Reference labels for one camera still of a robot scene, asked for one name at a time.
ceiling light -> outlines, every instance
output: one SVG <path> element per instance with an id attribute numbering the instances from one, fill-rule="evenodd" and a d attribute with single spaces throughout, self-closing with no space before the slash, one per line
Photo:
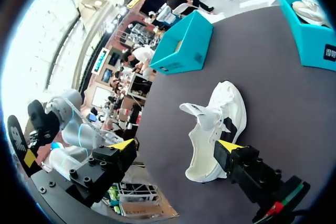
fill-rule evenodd
<path id="1" fill-rule="evenodd" d="M 121 7 L 119 13 L 120 13 L 121 15 L 125 15 L 125 14 L 127 13 L 127 8 L 124 7 L 124 6 Z"/>

yellow sticker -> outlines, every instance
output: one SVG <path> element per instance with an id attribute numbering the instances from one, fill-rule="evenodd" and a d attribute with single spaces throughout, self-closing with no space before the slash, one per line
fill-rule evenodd
<path id="1" fill-rule="evenodd" d="M 28 149 L 27 153 L 26 153 L 26 156 L 23 159 L 23 161 L 30 168 L 35 160 L 36 160 L 35 155 L 33 154 L 33 152 L 30 149 Z"/>
<path id="2" fill-rule="evenodd" d="M 232 150 L 236 149 L 236 148 L 243 148 L 244 146 L 240 146 L 240 145 L 236 145 L 236 144 L 232 144 L 223 140 L 218 140 L 230 153 L 232 152 Z"/>
<path id="3" fill-rule="evenodd" d="M 118 144 L 112 144 L 108 147 L 114 147 L 119 150 L 123 150 L 126 148 L 127 145 L 129 145 L 134 139 L 126 140 L 124 142 L 118 143 Z"/>

gray table surface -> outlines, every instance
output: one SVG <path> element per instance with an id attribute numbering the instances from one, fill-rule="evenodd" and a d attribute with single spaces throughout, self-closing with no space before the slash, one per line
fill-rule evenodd
<path id="1" fill-rule="evenodd" d="M 228 180 L 198 184 L 184 173 L 193 147 L 195 117 L 183 102 L 207 105 L 212 90 L 229 80 L 240 90 L 247 127 L 237 144 L 252 145 L 283 179 L 311 184 L 300 208 L 309 207 L 336 161 L 336 72 L 303 67 L 279 7 L 263 8 L 216 23 L 202 71 L 158 74 L 137 137 L 150 174 L 182 223 L 251 223 L 258 206 Z"/>

screw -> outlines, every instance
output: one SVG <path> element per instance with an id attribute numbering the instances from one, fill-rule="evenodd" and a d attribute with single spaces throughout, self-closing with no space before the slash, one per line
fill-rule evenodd
<path id="1" fill-rule="evenodd" d="M 89 186 L 92 183 L 92 179 L 90 177 L 84 177 L 83 182 L 86 186 Z"/>
<path id="2" fill-rule="evenodd" d="M 89 164 L 94 165 L 95 164 L 95 159 L 93 157 L 89 158 Z"/>
<path id="3" fill-rule="evenodd" d="M 102 161 L 99 163 L 101 168 L 106 169 L 107 163 L 105 161 Z"/>
<path id="4" fill-rule="evenodd" d="M 41 187 L 38 189 L 38 191 L 39 191 L 40 193 L 42 193 L 42 194 L 45 194 L 45 193 L 47 192 L 47 189 L 44 188 L 43 186 L 41 186 Z"/>
<path id="5" fill-rule="evenodd" d="M 70 169 L 69 173 L 70 173 L 70 176 L 73 178 L 78 177 L 77 171 L 75 169 Z"/>
<path id="6" fill-rule="evenodd" d="M 53 182 L 53 181 L 50 181 L 50 182 L 49 182 L 49 187 L 54 187 L 54 186 L 56 186 L 56 183 Z"/>

sneaker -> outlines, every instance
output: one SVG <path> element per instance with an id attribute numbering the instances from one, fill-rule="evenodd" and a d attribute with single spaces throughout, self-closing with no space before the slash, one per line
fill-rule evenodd
<path id="1" fill-rule="evenodd" d="M 329 26 L 326 15 L 316 0 L 295 1 L 292 3 L 292 8 L 296 15 L 311 25 Z"/>
<path id="2" fill-rule="evenodd" d="M 226 178 L 214 158 L 214 148 L 219 139 L 235 143 L 246 127 L 245 105 L 238 89 L 228 81 L 219 83 L 207 107 L 183 103 L 180 109 L 197 118 L 189 133 L 194 152 L 185 176 L 199 183 Z"/>

